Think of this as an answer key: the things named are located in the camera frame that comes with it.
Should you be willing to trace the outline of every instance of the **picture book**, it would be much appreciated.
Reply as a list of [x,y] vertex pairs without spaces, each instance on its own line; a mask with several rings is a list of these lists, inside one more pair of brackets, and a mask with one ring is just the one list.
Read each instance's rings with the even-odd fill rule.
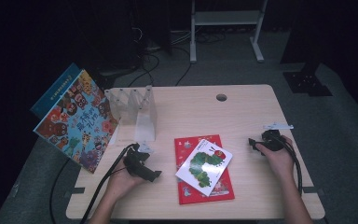
[[232,154],[218,134],[174,139],[179,204],[235,198],[227,165]]
[[31,108],[41,121],[34,132],[91,173],[118,121],[89,73],[72,63]]

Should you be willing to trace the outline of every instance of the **caterpillar illustration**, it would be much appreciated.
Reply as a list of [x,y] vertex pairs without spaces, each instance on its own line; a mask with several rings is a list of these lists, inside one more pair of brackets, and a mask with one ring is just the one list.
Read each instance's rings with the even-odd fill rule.
[[202,170],[202,165],[205,163],[218,166],[223,162],[223,159],[226,157],[225,153],[220,150],[215,150],[212,147],[214,154],[212,156],[208,155],[205,152],[197,153],[194,158],[190,161],[190,173],[199,180],[199,185],[202,188],[210,187],[211,181],[209,179],[208,173]]

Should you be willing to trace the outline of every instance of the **metal stand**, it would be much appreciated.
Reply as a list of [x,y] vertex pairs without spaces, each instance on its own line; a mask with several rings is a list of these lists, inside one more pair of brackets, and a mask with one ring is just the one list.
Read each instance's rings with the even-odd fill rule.
[[258,47],[257,41],[261,31],[264,15],[266,12],[267,1],[263,0],[260,10],[250,11],[207,11],[196,12],[195,0],[191,6],[191,40],[190,40],[190,62],[197,62],[196,51],[196,26],[198,25],[241,25],[255,24],[255,36],[252,36],[251,44],[255,52],[255,57],[259,63],[264,62],[264,57]]
[[306,62],[300,72],[284,72],[284,78],[293,93],[307,93],[309,96],[331,96],[332,93],[315,76],[319,67],[319,60],[315,57]]
[[126,93],[120,89],[117,94],[105,91],[114,116],[120,118],[120,124],[134,125],[133,140],[137,142],[156,141],[157,110],[151,86],[146,86],[145,93],[137,90]]

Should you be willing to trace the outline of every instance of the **red book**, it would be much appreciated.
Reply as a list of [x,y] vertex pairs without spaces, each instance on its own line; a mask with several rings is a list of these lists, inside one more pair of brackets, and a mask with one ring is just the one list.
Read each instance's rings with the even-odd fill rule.
[[[222,147],[219,134],[194,136],[185,138],[175,138],[176,169],[178,170],[191,154],[201,139],[208,140],[215,145]],[[234,199],[231,180],[228,174],[228,168],[222,173],[219,181],[214,186],[211,195],[208,197],[188,185],[185,181],[178,178],[179,204],[187,203],[207,203]]]

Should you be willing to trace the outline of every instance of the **gray carpet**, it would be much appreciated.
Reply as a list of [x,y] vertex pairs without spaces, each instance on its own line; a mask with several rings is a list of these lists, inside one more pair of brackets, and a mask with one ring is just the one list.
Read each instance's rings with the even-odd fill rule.
[[[304,162],[317,188],[329,223],[358,223],[358,105],[342,85],[339,76],[321,64],[316,76],[333,96],[309,97],[292,93],[282,73],[298,71],[303,64],[280,64],[289,33],[262,33],[260,48],[264,63],[255,60],[249,43],[250,34],[231,34],[210,45],[197,45],[198,62],[191,65],[179,86],[269,84],[274,89],[283,113],[295,128],[296,139]],[[189,49],[188,43],[176,46]],[[159,65],[150,72],[154,86],[174,86],[189,66],[188,55],[173,49],[153,55]],[[145,67],[157,62],[145,57]],[[139,69],[116,80],[115,87],[127,87],[144,71]],[[148,75],[132,86],[151,82]],[[18,177],[18,186],[8,195],[0,211],[0,223],[52,223],[49,194],[57,173],[66,158],[42,140],[33,151]],[[78,223],[65,216],[80,168],[68,162],[58,178],[52,198],[52,212],[57,223]],[[264,220],[258,223],[283,223]],[[315,220],[315,223],[326,223]]]

